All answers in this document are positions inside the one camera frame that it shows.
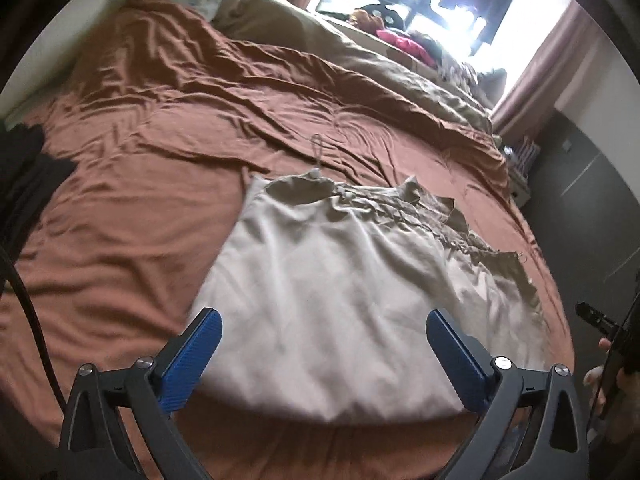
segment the finger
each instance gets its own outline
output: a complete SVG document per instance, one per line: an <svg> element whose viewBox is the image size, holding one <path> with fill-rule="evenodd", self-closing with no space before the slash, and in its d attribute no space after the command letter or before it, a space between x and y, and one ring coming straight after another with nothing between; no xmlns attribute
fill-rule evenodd
<svg viewBox="0 0 640 480"><path fill-rule="evenodd" d="M589 370L584 376L582 384L584 384L585 386L595 386L602 376L602 368L602 366L598 366Z"/></svg>
<svg viewBox="0 0 640 480"><path fill-rule="evenodd" d="M600 415L602 413L602 409L604 405L607 403L607 397L604 396L602 392L598 394L598 402L596 404L596 415Z"/></svg>
<svg viewBox="0 0 640 480"><path fill-rule="evenodd" d="M600 348L601 350L610 350L611 348L611 341L609 341L607 338L603 337L599 342L598 342L598 348Z"/></svg>

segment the metal screw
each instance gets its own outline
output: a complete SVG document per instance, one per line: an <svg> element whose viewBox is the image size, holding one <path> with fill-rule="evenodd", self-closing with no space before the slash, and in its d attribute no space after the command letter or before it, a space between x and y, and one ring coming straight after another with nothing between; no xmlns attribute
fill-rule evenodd
<svg viewBox="0 0 640 480"><path fill-rule="evenodd" d="M154 359L150 355L143 355L136 359L138 368L149 368L154 363Z"/></svg>
<svg viewBox="0 0 640 480"><path fill-rule="evenodd" d="M511 368L511 361L509 361L506 357L497 357L495 358L495 365L502 370L508 370Z"/></svg>
<svg viewBox="0 0 640 480"><path fill-rule="evenodd" d="M569 368L564 365L556 365L554 366L554 370L556 371L556 374L562 375L562 377L567 377L567 375L569 375Z"/></svg>
<svg viewBox="0 0 640 480"><path fill-rule="evenodd" d="M78 374L82 376L87 376L93 371L94 371L94 366L89 363L82 365L81 367L78 368Z"/></svg>

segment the wrinkled sheet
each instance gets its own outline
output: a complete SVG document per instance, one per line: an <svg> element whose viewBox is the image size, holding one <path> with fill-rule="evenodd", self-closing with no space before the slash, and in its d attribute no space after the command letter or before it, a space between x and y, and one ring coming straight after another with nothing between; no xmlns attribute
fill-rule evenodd
<svg viewBox="0 0 640 480"><path fill-rule="evenodd" d="M314 54L373 79L440 119L492 132L488 111L435 70L366 32L286 0L223 0L212 25L232 40Z"/></svg>
<svg viewBox="0 0 640 480"><path fill-rule="evenodd" d="M316 168L254 177L191 319L212 304L225 336L202 389L284 418L355 426L461 413L425 337L435 308L489 354L549 368L518 255L492 251L414 178L350 186Z"/></svg>
<svg viewBox="0 0 640 480"><path fill-rule="evenodd" d="M128 0L94 31L59 95L30 120L44 124L47 152L78 164L17 263L65 395L82 363L129 367L184 328L250 173L308 170L313 134L324 139L327 177L396 186L415 174L433 194L454 198L489 245L521 253L542 302L551 359L574 364L556 285L510 201L491 141L359 74L309 54L230 41L166 0ZM9 291L0 301L0 388L57 443L62 416ZM227 479L427 476L473 422L462 415L322 426L258 416L202 393L177 415L213 478Z"/></svg>

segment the drawstring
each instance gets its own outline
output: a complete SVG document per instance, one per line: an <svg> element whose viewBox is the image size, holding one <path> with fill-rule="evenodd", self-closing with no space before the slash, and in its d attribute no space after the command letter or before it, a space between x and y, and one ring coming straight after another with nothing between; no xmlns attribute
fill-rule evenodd
<svg viewBox="0 0 640 480"><path fill-rule="evenodd" d="M313 134L311 136L311 148L313 149L314 158L316 160L316 170L320 171L322 168L322 135Z"/></svg>

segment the pink clothing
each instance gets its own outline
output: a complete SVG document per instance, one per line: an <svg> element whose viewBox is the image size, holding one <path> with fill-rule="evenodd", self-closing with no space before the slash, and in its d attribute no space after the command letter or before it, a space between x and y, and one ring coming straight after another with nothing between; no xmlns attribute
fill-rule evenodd
<svg viewBox="0 0 640 480"><path fill-rule="evenodd" d="M386 41L388 44L391 44L394 47L399 48L403 52L406 52L410 56L419 59L426 66L437 68L436 62L433 60L433 57L431 57L423 47L415 43L414 40L410 40L409 38L402 38L396 33L391 32L390 30L386 30L385 28L377 30L376 34L382 41Z"/></svg>

